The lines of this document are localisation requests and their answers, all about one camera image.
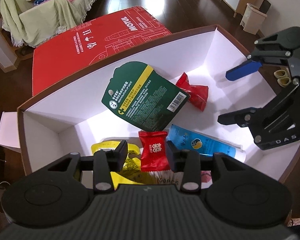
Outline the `yellow green snack packet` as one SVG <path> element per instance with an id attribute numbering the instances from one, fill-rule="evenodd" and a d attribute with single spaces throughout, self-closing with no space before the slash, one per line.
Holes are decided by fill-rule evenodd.
<path id="1" fill-rule="evenodd" d="M 100 150 L 115 150 L 119 141 L 103 141 L 91 146 L 92 153 Z M 141 171 L 141 153 L 138 146 L 128 144 L 128 155 L 120 172 L 111 172 L 111 178 L 116 189 L 119 184 L 152 185 L 155 178 L 148 172 Z"/>

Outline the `clear pack of swabs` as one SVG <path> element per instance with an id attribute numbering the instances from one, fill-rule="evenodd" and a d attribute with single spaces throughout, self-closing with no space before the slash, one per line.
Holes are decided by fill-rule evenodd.
<path id="1" fill-rule="evenodd" d="M 184 173 L 167 171 L 149 172 L 149 175 L 154 179 L 154 184 L 174 184 L 180 187 Z M 201 188 L 207 188 L 212 185 L 212 177 L 210 171 L 201 171 Z"/>

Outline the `red candy wrapper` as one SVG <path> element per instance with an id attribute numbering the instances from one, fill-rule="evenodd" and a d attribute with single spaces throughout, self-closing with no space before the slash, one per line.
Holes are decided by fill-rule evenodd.
<path id="1" fill-rule="evenodd" d="M 190 103 L 192 103 L 196 108 L 200 109 L 202 112 L 204 111 L 209 97 L 208 86 L 191 85 L 189 82 L 188 75 L 185 72 L 183 72 L 181 77 L 179 77 L 175 85 L 190 95 Z"/>

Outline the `red candy packet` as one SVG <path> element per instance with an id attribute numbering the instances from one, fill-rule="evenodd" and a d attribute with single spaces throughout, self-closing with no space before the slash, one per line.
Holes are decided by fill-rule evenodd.
<path id="1" fill-rule="evenodd" d="M 167 171 L 170 169 L 165 150 L 166 137 L 166 131 L 139 132 L 139 139 L 143 146 L 141 154 L 142 172 Z"/>

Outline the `white trash bin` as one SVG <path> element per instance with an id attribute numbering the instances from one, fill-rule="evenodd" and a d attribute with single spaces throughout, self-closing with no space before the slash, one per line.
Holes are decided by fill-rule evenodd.
<path id="1" fill-rule="evenodd" d="M 266 18 L 266 14 L 259 11 L 253 4 L 247 3 L 240 25 L 245 32 L 256 35 Z"/>

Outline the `brown white cardboard box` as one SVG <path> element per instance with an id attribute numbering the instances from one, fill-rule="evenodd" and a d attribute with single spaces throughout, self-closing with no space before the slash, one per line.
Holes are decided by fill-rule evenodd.
<path id="1" fill-rule="evenodd" d="M 174 126 L 237 148 L 236 158 L 284 182 L 300 170 L 300 140 L 292 135 L 261 150 L 262 135 L 247 126 L 222 125 L 221 114 L 263 107 L 275 97 L 266 78 L 238 81 L 226 71 L 248 51 L 217 25 L 159 38 L 98 62 L 87 55 L 83 69 L 61 79 L 18 108 L 21 156 L 26 174 L 70 153 L 92 155 L 92 145 L 123 140 L 139 145 L 141 131 Z"/>

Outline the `green lip salve card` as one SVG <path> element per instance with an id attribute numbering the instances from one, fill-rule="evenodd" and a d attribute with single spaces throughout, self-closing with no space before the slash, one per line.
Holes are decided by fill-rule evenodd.
<path id="1" fill-rule="evenodd" d="M 132 61 L 114 70 L 101 102 L 129 124 L 156 132 L 168 126 L 189 98 L 150 65 Z"/>

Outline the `red Motul cardboard sheet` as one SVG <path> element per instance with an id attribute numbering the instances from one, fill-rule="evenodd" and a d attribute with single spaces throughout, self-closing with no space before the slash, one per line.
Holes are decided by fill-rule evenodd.
<path id="1" fill-rule="evenodd" d="M 34 50 L 32 94 L 93 63 L 167 35 L 170 31 L 140 6 L 78 25 Z"/>

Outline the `green covered sofa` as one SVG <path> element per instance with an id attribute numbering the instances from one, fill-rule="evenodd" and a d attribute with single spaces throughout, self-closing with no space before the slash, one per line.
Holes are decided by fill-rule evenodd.
<path id="1" fill-rule="evenodd" d="M 33 48 L 83 23 L 96 0 L 49 0 L 34 5 L 27 0 L 0 0 L 2 28 L 15 47 Z"/>

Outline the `blue hand cream tube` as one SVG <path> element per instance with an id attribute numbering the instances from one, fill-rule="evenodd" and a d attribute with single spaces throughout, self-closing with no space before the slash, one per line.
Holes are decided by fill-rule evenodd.
<path id="1" fill-rule="evenodd" d="M 167 140 L 174 143 L 179 150 L 197 151 L 201 155 L 213 156 L 214 153 L 224 153 L 240 162 L 245 162 L 246 153 L 213 137 L 196 133 L 177 125 L 170 127 Z"/>

